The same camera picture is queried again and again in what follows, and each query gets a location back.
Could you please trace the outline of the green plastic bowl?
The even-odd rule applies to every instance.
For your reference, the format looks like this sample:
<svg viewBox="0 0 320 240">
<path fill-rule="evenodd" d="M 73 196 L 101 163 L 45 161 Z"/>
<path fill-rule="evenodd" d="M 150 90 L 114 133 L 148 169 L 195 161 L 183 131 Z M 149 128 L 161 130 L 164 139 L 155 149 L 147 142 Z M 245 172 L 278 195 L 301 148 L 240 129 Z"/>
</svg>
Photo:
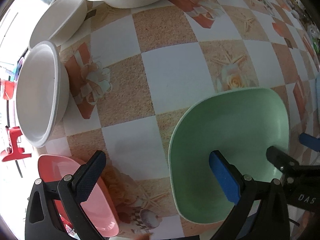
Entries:
<svg viewBox="0 0 320 240">
<path fill-rule="evenodd" d="M 242 174 L 269 182 L 281 177 L 266 158 L 270 146 L 289 150 L 287 110 L 271 89 L 223 92 L 190 107 L 169 144 L 170 180 L 179 214 L 196 224 L 226 219 L 233 203 L 210 170 L 210 153 L 218 150 Z"/>
</svg>

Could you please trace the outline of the pink plastic bowl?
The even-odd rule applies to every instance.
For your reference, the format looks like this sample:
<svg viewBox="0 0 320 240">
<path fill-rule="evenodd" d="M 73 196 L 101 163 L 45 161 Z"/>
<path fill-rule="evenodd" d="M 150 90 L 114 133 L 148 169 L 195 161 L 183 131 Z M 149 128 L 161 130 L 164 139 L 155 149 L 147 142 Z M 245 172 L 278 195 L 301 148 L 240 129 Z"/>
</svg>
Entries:
<svg viewBox="0 0 320 240">
<path fill-rule="evenodd" d="M 85 162 L 76 157 L 43 154 L 38 158 L 40 178 L 48 183 L 60 181 L 66 175 L 74 175 Z M 76 200 L 85 214 L 103 237 L 114 237 L 119 233 L 118 215 L 108 189 L 101 178 L 94 187 L 85 189 L 84 184 L 75 188 Z"/>
</svg>

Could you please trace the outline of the red plastic stool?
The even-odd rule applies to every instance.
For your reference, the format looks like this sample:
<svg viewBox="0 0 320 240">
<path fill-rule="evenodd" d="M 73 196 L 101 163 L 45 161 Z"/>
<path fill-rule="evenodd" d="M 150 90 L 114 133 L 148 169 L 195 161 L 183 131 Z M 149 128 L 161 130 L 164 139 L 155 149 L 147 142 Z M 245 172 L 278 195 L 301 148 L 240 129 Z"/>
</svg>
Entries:
<svg viewBox="0 0 320 240">
<path fill-rule="evenodd" d="M 18 147 L 17 139 L 22 135 L 20 127 L 6 126 L 5 129 L 9 139 L 9 146 L 1 152 L 1 161 L 7 162 L 12 160 L 30 158 L 32 156 L 31 153 L 25 153 L 23 147 Z"/>
</svg>

